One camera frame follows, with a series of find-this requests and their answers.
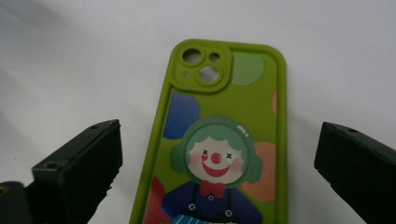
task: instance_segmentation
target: phone case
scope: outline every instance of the phone case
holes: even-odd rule
[[[286,64],[186,40],[170,57],[130,223],[287,223]]]

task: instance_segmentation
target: cartoon character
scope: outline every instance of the cartoon character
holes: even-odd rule
[[[237,188],[259,180],[262,160],[236,121],[210,117],[193,123],[172,148],[171,165],[192,179],[163,197],[162,211],[172,223],[262,223],[259,210]]]

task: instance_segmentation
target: white background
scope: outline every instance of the white background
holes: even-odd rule
[[[90,223],[128,223],[172,48],[266,44],[288,64],[289,221],[363,223],[314,169],[323,121],[396,147],[396,2],[0,0],[0,182],[119,119],[124,164]]]

